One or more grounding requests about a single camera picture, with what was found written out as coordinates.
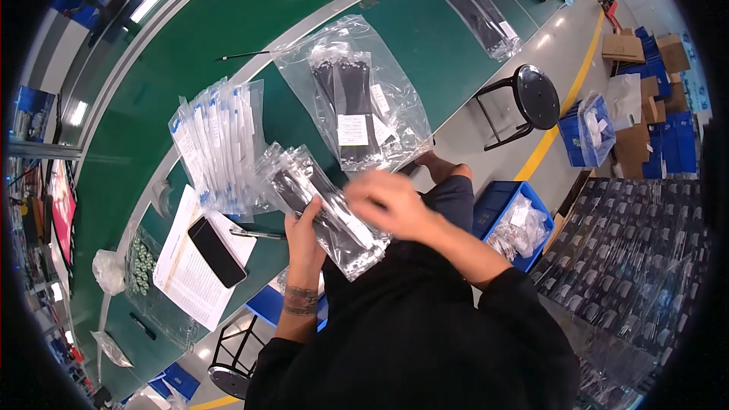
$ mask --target black sleeve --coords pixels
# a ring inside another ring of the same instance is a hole
[[[246,408],[272,408],[278,387],[294,358],[304,348],[299,342],[274,337],[258,353],[256,369],[246,393]]]
[[[572,408],[578,395],[579,360],[562,328],[541,305],[529,276],[515,268],[502,272],[486,287],[478,309],[519,345],[532,407]]]

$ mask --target person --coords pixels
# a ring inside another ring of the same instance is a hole
[[[284,308],[247,409],[572,408],[579,361],[564,332],[530,278],[469,233],[471,169],[433,152],[416,164],[436,183],[422,196],[379,171],[345,187],[353,213],[396,238],[353,282],[316,243],[318,199],[286,218]],[[329,317],[317,333],[319,269]]]

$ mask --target tattoo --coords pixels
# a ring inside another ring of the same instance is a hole
[[[318,290],[287,286],[284,291],[284,310],[291,315],[316,315],[318,296]]]

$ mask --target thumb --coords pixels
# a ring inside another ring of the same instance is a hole
[[[311,222],[314,221],[314,217],[316,214],[319,213],[319,210],[322,208],[322,200],[315,196],[311,199],[311,202],[308,206],[306,206],[306,209],[301,214],[301,218],[299,219],[299,223],[305,223],[306,225],[311,225]]]

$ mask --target black shirt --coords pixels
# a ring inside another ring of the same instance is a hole
[[[246,408],[572,408],[579,361],[531,279],[506,270],[475,308],[436,269],[386,257],[313,342],[271,339]]]

